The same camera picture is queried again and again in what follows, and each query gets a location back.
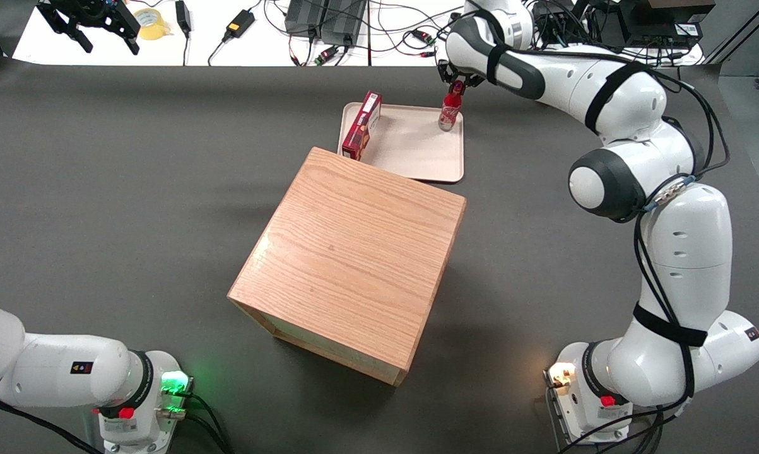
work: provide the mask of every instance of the wood grain surface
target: wood grain surface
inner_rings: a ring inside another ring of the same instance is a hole
[[[465,207],[313,149],[228,297],[407,371]]]

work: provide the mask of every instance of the bottle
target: bottle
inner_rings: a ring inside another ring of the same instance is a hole
[[[457,113],[461,111],[463,104],[463,89],[462,81],[454,81],[449,87],[449,93],[444,98],[444,106],[440,109],[440,117],[438,117],[438,127],[442,131],[449,132],[455,126]]]

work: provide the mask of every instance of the yellow tape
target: yellow tape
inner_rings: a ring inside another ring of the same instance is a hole
[[[142,40],[158,40],[158,38],[163,38],[171,32],[157,9],[139,9],[134,16],[135,20],[141,24],[138,37]]]

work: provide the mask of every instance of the pink tray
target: pink tray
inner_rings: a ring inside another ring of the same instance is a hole
[[[361,103],[346,104],[337,153]],[[362,161],[404,177],[442,183],[463,178],[463,114],[452,131],[438,127],[440,109],[382,104],[382,116],[362,153]]]

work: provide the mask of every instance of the green light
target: green light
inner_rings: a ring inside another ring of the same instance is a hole
[[[183,371],[169,371],[160,376],[160,388],[167,393],[183,393],[188,387],[189,376]]]

